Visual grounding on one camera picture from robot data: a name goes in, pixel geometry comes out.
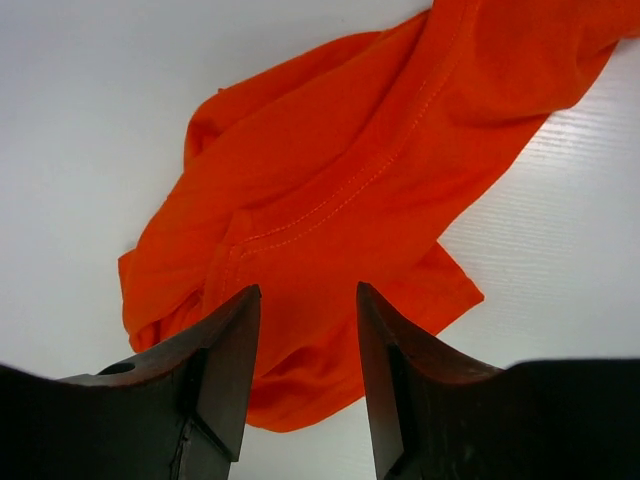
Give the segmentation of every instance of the white surface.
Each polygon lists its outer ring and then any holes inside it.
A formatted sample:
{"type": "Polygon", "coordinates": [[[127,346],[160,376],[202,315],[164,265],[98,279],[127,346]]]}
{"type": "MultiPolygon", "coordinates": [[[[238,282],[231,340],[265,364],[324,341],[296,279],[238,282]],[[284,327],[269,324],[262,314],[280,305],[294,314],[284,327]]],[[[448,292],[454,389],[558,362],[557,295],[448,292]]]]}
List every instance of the white surface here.
{"type": "MultiPolygon", "coordinates": [[[[423,0],[0,0],[0,361],[61,377],[129,355],[116,258],[225,86],[423,0]]],[[[639,355],[640,44],[555,115],[444,244],[487,301],[442,338],[500,366],[639,355]]],[[[374,478],[363,402],[248,429],[233,480],[374,478]]]]}

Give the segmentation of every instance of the garment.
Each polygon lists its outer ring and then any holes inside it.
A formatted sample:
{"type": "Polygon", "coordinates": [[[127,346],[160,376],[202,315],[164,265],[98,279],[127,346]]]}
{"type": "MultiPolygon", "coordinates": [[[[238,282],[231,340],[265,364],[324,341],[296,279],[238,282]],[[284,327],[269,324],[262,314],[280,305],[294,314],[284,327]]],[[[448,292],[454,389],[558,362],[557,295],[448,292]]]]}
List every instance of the garment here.
{"type": "Polygon", "coordinates": [[[349,405],[357,282],[433,334],[480,302],[438,237],[639,33],[640,0],[436,0],[219,91],[120,259],[133,348],[257,283],[248,422],[290,431],[349,405]]]}

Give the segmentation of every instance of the stitching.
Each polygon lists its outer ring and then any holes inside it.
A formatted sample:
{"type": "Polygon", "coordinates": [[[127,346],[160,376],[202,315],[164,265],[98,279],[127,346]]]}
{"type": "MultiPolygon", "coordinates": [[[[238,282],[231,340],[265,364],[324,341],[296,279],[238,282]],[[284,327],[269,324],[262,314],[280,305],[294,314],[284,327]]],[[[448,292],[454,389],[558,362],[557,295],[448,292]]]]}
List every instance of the stitching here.
{"type": "MultiPolygon", "coordinates": [[[[456,37],[458,36],[458,34],[460,33],[460,27],[462,25],[462,21],[465,17],[465,13],[467,11],[469,4],[466,3],[465,5],[465,9],[462,12],[462,14],[460,15],[460,20],[458,23],[458,26],[456,27],[454,33],[451,36],[451,39],[449,40],[449,46],[447,48],[447,50],[449,50],[452,45],[454,44],[456,37]]],[[[476,8],[474,11],[474,15],[477,13],[478,9],[480,8],[480,4],[476,3],[476,8]]],[[[471,31],[469,31],[469,33],[467,34],[467,36],[465,37],[465,40],[467,38],[469,38],[471,36],[471,31]]],[[[267,247],[262,247],[262,248],[258,248],[258,249],[254,249],[254,250],[249,250],[244,252],[240,258],[238,259],[238,263],[242,262],[242,260],[247,256],[247,255],[251,255],[253,253],[258,253],[258,252],[263,252],[266,250],[273,250],[275,248],[279,248],[282,247],[284,245],[288,245],[296,240],[298,240],[299,238],[307,235],[308,233],[312,232],[313,230],[315,230],[316,228],[318,228],[319,226],[321,226],[323,223],[325,223],[327,220],[329,220],[330,218],[332,218],[336,213],[338,213],[340,210],[342,210],[345,206],[347,206],[355,197],[357,197],[366,187],[368,187],[371,183],[373,183],[380,175],[382,175],[382,173],[384,173],[384,171],[389,168],[389,166],[391,166],[397,159],[398,156],[400,155],[400,152],[402,151],[402,149],[404,148],[404,146],[406,145],[407,141],[409,140],[409,137],[413,134],[414,130],[416,129],[416,127],[418,126],[418,123],[420,123],[420,121],[422,120],[422,118],[424,117],[424,115],[427,112],[427,109],[429,108],[429,106],[431,106],[431,103],[433,102],[433,100],[440,94],[440,92],[442,91],[442,89],[444,88],[444,86],[447,84],[449,78],[451,77],[451,75],[453,74],[453,72],[455,71],[455,69],[457,68],[458,64],[460,63],[460,60],[462,59],[462,56],[460,56],[455,64],[451,67],[451,69],[447,72],[447,74],[445,75],[444,79],[442,80],[442,82],[440,83],[440,85],[438,86],[438,88],[436,90],[434,90],[434,92],[431,94],[431,96],[427,99],[427,101],[425,102],[424,106],[422,107],[422,109],[420,110],[420,112],[418,113],[418,115],[416,116],[416,119],[414,120],[414,122],[411,124],[411,127],[408,129],[407,134],[405,135],[405,137],[402,139],[400,145],[398,146],[398,148],[396,148],[396,150],[393,152],[393,154],[391,154],[389,156],[388,161],[382,166],[382,168],[380,168],[380,170],[378,170],[371,178],[369,178],[369,180],[367,180],[356,192],[354,192],[353,195],[351,195],[348,199],[346,199],[342,204],[340,204],[338,207],[336,207],[335,210],[333,210],[331,213],[329,213],[327,216],[325,216],[324,218],[322,218],[320,221],[318,221],[318,223],[312,225],[311,227],[309,227],[309,229],[305,230],[304,232],[299,233],[298,235],[296,235],[293,238],[290,238],[289,240],[286,240],[284,242],[281,243],[276,243],[273,245],[269,245],[267,247]]],[[[418,89],[418,92],[416,93],[416,95],[419,95],[422,90],[424,89],[425,85],[427,83],[427,79],[425,79],[422,82],[422,85],[420,85],[420,88],[418,89]]],[[[313,210],[311,210],[310,212],[308,212],[307,214],[303,215],[302,217],[300,217],[299,219],[297,219],[296,221],[292,222],[291,224],[284,226],[284,227],[278,227],[266,234],[261,234],[261,235],[256,235],[254,237],[251,237],[247,240],[245,240],[242,243],[247,243],[251,240],[255,240],[257,238],[262,238],[268,235],[271,235],[273,233],[276,232],[280,232],[282,230],[286,230],[287,228],[290,228],[291,226],[301,222],[303,219],[309,217],[311,214],[313,214],[314,212],[316,212],[317,210],[319,210],[320,208],[322,208],[324,205],[326,205],[328,202],[331,201],[332,198],[334,198],[336,195],[338,195],[342,190],[344,190],[349,184],[351,184],[357,177],[358,175],[360,175],[364,170],[366,169],[366,166],[364,166],[362,169],[360,169],[360,171],[354,175],[347,183],[345,183],[342,187],[340,187],[336,192],[334,192],[333,195],[331,195],[331,197],[329,197],[328,199],[326,199],[324,202],[322,202],[320,205],[318,205],[317,207],[315,207],[313,210]]],[[[230,248],[229,250],[229,256],[227,259],[227,268],[225,269],[225,275],[224,275],[224,281],[223,281],[223,286],[222,286],[222,292],[221,292],[221,297],[224,298],[224,293],[226,290],[226,286],[227,286],[227,275],[229,273],[229,269],[230,269],[230,265],[229,265],[229,260],[231,258],[231,252],[238,248],[240,245],[234,245],[233,247],[230,248]]],[[[238,272],[238,275],[236,276],[236,281],[240,280],[240,272],[238,272]]]]}

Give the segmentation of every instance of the red cloth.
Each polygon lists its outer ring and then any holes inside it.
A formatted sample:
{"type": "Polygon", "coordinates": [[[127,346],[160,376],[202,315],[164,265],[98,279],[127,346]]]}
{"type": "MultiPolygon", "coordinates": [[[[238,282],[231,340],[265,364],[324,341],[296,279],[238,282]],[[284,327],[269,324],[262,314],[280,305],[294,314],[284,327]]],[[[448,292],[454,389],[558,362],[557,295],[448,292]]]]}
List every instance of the red cloth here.
{"type": "Polygon", "coordinates": [[[120,259],[132,346],[258,283],[249,423],[289,431],[349,405],[357,282],[431,333],[481,301],[436,240],[639,32],[638,0],[436,0],[220,91],[120,259]]]}

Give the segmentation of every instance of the crumpled cloth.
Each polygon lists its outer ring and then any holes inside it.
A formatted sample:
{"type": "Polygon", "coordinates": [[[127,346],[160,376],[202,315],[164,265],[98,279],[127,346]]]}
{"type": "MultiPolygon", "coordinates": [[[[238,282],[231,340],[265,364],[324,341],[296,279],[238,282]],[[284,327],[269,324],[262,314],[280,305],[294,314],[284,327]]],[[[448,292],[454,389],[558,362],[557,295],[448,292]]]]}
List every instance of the crumpled cloth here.
{"type": "Polygon", "coordinates": [[[433,334],[480,302],[436,240],[638,33],[638,0],[436,0],[220,90],[119,261],[131,345],[257,283],[248,422],[284,432],[346,407],[363,395],[357,282],[433,334]]]}

